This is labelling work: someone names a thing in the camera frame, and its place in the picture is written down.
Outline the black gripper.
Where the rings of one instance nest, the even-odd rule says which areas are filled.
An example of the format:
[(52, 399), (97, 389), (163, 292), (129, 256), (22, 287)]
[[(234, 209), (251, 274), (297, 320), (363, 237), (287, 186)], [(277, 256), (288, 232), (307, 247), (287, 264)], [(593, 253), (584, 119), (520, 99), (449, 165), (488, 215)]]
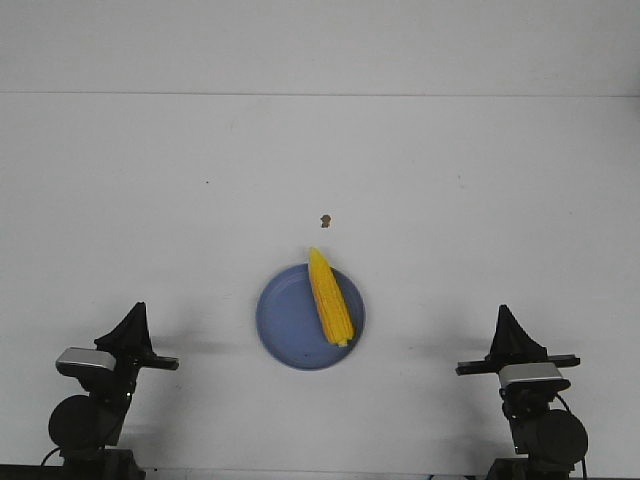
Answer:
[(159, 356), (153, 351), (145, 302), (137, 302), (111, 332), (95, 339), (94, 344), (99, 350), (110, 351), (116, 359), (111, 400), (132, 396), (143, 368), (167, 371), (179, 368), (178, 358)]
[[(577, 367), (581, 359), (573, 354), (552, 355), (534, 341), (518, 323), (506, 304), (500, 305), (496, 331), (486, 360), (459, 362), (458, 376), (495, 373), (504, 402), (513, 405), (551, 403), (571, 383), (560, 370)], [(499, 366), (490, 361), (529, 361)]]

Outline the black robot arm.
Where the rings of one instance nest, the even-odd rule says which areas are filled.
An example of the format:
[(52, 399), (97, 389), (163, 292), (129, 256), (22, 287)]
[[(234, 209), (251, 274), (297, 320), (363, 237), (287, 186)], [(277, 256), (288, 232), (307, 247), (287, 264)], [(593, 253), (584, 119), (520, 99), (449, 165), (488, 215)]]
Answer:
[(68, 347), (58, 373), (76, 379), (82, 394), (61, 401), (50, 415), (49, 437), (63, 459), (63, 479), (144, 479), (130, 449), (117, 447), (143, 368), (175, 371), (179, 360), (157, 355), (144, 302), (136, 303), (95, 347)]
[(576, 464), (587, 474), (586, 428), (560, 395), (571, 386), (560, 370), (580, 362), (574, 354), (550, 355), (508, 306), (499, 307), (488, 354), (460, 362), (455, 369), (459, 376), (498, 376), (502, 413), (516, 456), (495, 459), (488, 479), (567, 479)]

